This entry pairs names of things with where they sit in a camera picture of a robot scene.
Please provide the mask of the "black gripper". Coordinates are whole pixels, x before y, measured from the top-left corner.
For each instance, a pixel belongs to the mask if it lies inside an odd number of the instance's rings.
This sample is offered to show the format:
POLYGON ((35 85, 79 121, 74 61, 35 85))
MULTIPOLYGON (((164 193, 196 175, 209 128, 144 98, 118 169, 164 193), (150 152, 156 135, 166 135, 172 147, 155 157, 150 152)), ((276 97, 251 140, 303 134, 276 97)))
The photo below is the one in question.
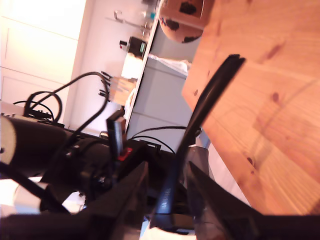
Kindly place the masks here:
POLYGON ((57 198, 80 192, 98 198, 116 183, 116 163, 107 139, 24 119, 15 120, 15 169, 42 175, 57 198))

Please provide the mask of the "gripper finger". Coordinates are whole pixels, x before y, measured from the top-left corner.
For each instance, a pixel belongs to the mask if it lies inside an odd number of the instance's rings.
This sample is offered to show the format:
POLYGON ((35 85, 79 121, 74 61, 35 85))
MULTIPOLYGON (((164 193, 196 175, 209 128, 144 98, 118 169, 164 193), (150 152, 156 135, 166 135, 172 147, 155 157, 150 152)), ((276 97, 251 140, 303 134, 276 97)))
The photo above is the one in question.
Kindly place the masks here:
POLYGON ((260 214, 188 163, 188 204, 198 240, 260 240, 260 214))
POLYGON ((88 206, 90 240, 138 240, 147 206, 149 166, 142 162, 88 206))
POLYGON ((142 141, 128 141, 123 153, 118 157, 120 165, 117 168, 117 180, 120 181, 129 175, 144 161, 147 144, 142 141))

